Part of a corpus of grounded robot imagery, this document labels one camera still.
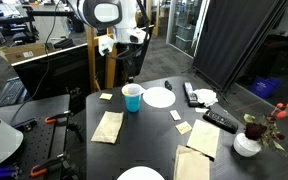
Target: yellow sticky note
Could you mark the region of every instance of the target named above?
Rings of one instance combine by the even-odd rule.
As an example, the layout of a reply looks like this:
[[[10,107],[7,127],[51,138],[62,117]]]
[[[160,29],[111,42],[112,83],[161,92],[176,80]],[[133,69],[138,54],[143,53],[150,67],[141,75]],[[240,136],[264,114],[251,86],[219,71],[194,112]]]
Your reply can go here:
[[[108,93],[102,93],[100,96],[100,99],[106,99],[106,100],[111,100],[113,94],[108,94]]]
[[[185,133],[189,132],[190,130],[192,130],[191,125],[188,124],[186,121],[177,125],[176,128],[181,134],[185,134]]]

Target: white plate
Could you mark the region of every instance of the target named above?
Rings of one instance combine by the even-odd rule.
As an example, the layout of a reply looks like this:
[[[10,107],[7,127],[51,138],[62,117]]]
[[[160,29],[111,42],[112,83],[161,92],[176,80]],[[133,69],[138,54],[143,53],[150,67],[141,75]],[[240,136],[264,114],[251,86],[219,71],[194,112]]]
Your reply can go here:
[[[164,87],[152,87],[144,92],[143,100],[155,108],[166,108],[174,104],[175,95]]]
[[[164,180],[155,170],[138,166],[125,171],[117,180]]]

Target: brown napkin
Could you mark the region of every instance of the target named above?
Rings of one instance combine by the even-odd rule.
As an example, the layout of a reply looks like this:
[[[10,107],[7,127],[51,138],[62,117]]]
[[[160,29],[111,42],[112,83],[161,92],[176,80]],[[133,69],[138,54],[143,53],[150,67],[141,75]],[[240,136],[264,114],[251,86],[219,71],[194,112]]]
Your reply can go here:
[[[210,160],[198,151],[177,146],[174,180],[209,180]]]
[[[196,120],[187,146],[215,159],[220,129],[214,125]]]
[[[123,114],[123,112],[113,113],[105,111],[91,141],[115,144],[118,132],[122,126]]]

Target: desk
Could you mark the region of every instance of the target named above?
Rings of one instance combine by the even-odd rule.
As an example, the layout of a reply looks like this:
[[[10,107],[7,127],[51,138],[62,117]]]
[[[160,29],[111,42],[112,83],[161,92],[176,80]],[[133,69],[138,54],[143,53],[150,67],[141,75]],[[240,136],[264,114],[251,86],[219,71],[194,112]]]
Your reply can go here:
[[[64,111],[67,111],[69,109],[69,101],[69,95],[61,95],[52,98],[27,102],[18,112],[16,116],[17,118],[15,119],[15,122],[13,122],[13,124],[20,123],[32,117],[36,117],[42,121],[48,116],[63,113]],[[19,107],[20,105],[1,107],[0,118],[3,119],[6,123],[9,123]],[[49,153],[49,157],[54,157],[55,155],[58,155],[64,151],[65,138],[66,126],[57,126],[54,130],[53,140],[51,144],[51,152]],[[56,180],[59,179],[59,175],[60,171],[50,170],[47,173],[47,179]]]
[[[169,108],[156,109],[141,101],[140,110],[137,113],[129,113],[124,105],[120,87],[87,97],[87,179],[117,179],[124,171],[134,166],[148,166],[158,171],[165,180],[173,179],[176,147],[185,146],[190,136],[190,132],[180,135],[175,125],[187,121],[193,127],[195,119],[203,119],[201,113],[187,106],[183,83],[188,79],[171,77],[141,85],[144,88],[164,87],[165,80],[172,84],[172,91],[176,95],[176,102]],[[203,87],[193,84],[193,88]],[[112,93],[111,101],[100,100],[102,92]],[[211,108],[218,114],[238,122],[218,104]],[[169,113],[174,109],[182,118],[179,122],[174,121]],[[90,141],[105,111],[125,112],[115,145]],[[244,126],[238,123],[237,134],[244,131]],[[243,158],[232,147],[235,136],[236,134],[220,131],[217,156],[215,161],[210,163],[211,179],[288,179],[288,158],[282,158],[270,149],[264,149],[254,157]]]

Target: black curtain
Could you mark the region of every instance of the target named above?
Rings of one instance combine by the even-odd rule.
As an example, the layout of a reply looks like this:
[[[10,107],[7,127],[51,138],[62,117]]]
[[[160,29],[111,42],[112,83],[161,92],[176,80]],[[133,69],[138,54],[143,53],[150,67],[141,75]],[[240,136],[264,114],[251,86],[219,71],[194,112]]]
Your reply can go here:
[[[288,0],[211,0],[193,67],[227,91]]]

